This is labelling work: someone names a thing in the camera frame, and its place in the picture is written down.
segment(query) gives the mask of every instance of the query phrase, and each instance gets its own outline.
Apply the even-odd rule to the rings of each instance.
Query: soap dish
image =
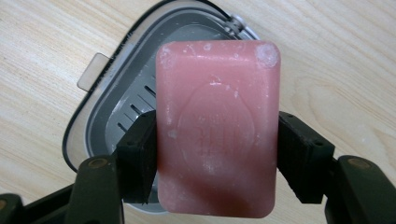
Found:
[[[207,1],[161,1],[123,38],[114,54],[96,54],[78,81],[87,92],[64,134],[64,159],[71,169],[89,157],[111,154],[138,116],[156,107],[155,56],[172,41],[259,39],[243,20]],[[160,214],[157,180],[148,204],[137,210]]]

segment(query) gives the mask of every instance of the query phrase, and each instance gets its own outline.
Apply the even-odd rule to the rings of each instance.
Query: pink soap bar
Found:
[[[156,60],[160,204],[173,213],[268,215],[275,204],[277,47],[173,42]]]

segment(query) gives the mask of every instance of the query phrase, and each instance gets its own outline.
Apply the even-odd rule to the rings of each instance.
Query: white residue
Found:
[[[214,175],[215,174],[215,167],[210,161],[204,161],[204,169],[210,174]]]
[[[204,50],[210,51],[211,49],[212,49],[212,44],[211,44],[211,43],[206,43],[206,44],[204,45]]]
[[[175,56],[172,54],[172,51],[167,47],[162,47],[160,53],[160,64],[164,68],[170,68],[175,65]]]
[[[256,140],[255,140],[255,142],[254,142],[254,145],[255,145],[256,147],[260,144],[261,139],[262,139],[262,137],[261,137],[259,134],[257,134],[257,135],[256,135]]]
[[[188,200],[185,191],[182,191],[181,193],[179,193],[179,194],[177,195],[177,197],[178,197],[181,201],[187,201],[187,200]]]
[[[203,122],[206,121],[206,117],[205,117],[204,115],[200,115],[200,116],[198,117],[198,121],[201,122],[201,123],[203,123]]]
[[[221,85],[221,82],[211,81],[211,82],[209,83],[209,85],[211,85],[211,86],[219,86],[219,85]]]
[[[256,48],[255,53],[259,66],[271,68],[279,61],[279,55],[277,53],[276,46],[273,43],[259,45]]]
[[[168,137],[177,139],[177,131],[175,129],[168,132]]]

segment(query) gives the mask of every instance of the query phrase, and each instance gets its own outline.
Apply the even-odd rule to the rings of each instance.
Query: light wood surface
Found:
[[[85,92],[76,83],[96,52],[111,56],[158,1],[0,1],[0,194],[30,203],[74,181],[61,153]],[[395,1],[213,1],[282,53],[283,111],[336,145],[377,163],[396,184]],[[325,223],[282,175],[263,219],[151,216],[127,223]]]

